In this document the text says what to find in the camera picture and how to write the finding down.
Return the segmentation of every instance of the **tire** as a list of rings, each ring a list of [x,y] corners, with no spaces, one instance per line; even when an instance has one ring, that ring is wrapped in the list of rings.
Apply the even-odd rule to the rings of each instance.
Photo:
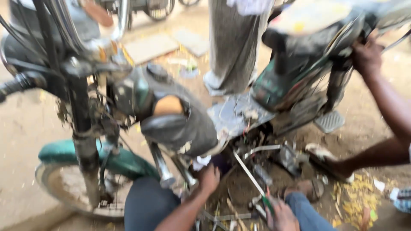
[[[91,210],[91,206],[86,206],[85,203],[81,202],[80,196],[75,197],[74,195],[69,195],[70,193],[64,190],[66,185],[58,184],[58,180],[59,178],[62,179],[62,176],[61,174],[56,174],[56,172],[57,171],[62,172],[63,167],[73,167],[73,169],[75,169],[75,168],[78,168],[79,166],[73,165],[73,164],[43,164],[41,163],[36,168],[36,172],[35,172],[37,183],[49,195],[51,195],[52,197],[54,197],[55,199],[63,203],[65,206],[87,217],[91,217],[94,219],[113,221],[113,222],[122,221],[124,219],[123,207],[120,207],[120,208],[116,207],[115,208],[116,211],[111,211],[110,209],[107,209],[107,208],[96,208],[94,210]]]
[[[181,5],[185,6],[185,7],[190,7],[190,6],[197,5],[197,4],[200,2],[200,0],[196,0],[196,1],[190,2],[190,3],[186,3],[184,0],[178,0],[178,2],[179,2]]]
[[[153,21],[163,21],[172,13],[172,11],[174,9],[174,5],[175,5],[175,0],[170,0],[170,10],[169,10],[169,12],[166,12],[166,15],[161,16],[161,17],[157,17],[153,14],[155,10],[145,9],[144,13],[147,14]]]

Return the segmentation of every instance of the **blue jeans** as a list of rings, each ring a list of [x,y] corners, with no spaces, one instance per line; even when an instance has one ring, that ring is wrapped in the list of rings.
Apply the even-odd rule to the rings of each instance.
[[[292,192],[285,198],[300,223],[301,231],[335,231],[332,225],[320,216],[307,198],[300,192]]]
[[[285,202],[297,217],[301,231],[335,231],[302,193],[290,193]],[[153,231],[179,205],[179,198],[171,190],[161,188],[155,179],[139,178],[127,195],[125,231]]]

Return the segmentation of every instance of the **sandal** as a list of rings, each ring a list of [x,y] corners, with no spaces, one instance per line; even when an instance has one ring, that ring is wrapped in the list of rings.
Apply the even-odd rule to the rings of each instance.
[[[330,173],[332,176],[334,176],[336,179],[343,181],[345,183],[351,184],[354,182],[355,176],[354,173],[348,177],[345,178],[338,173],[334,172],[326,163],[325,163],[325,158],[329,158],[331,160],[338,160],[337,157],[335,157],[330,151],[328,151],[326,148],[320,146],[319,144],[316,143],[309,143],[305,147],[305,151],[309,154],[310,159],[314,161],[316,164],[321,166],[324,170],[326,170],[328,173]]]
[[[308,193],[306,197],[310,202],[316,202],[324,194],[324,184],[317,179],[312,179],[311,184],[312,184],[312,192]],[[285,200],[285,193],[287,189],[295,189],[295,191],[293,192],[303,191],[302,188],[300,188],[297,183],[297,185],[294,187],[284,187],[282,190],[278,191],[277,197],[281,200]]]

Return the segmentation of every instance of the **leg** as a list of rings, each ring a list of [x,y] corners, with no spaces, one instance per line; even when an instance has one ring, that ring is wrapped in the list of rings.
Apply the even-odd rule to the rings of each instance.
[[[153,178],[139,178],[127,195],[125,231],[153,231],[179,205],[180,199],[170,189],[161,188]]]
[[[332,225],[320,216],[301,192],[291,192],[285,198],[300,223],[301,231],[335,231]]]
[[[308,150],[311,155],[318,155],[316,150]],[[395,137],[382,141],[358,155],[338,160],[325,157],[323,164],[327,170],[348,178],[355,170],[367,167],[395,166],[410,163],[410,153]]]

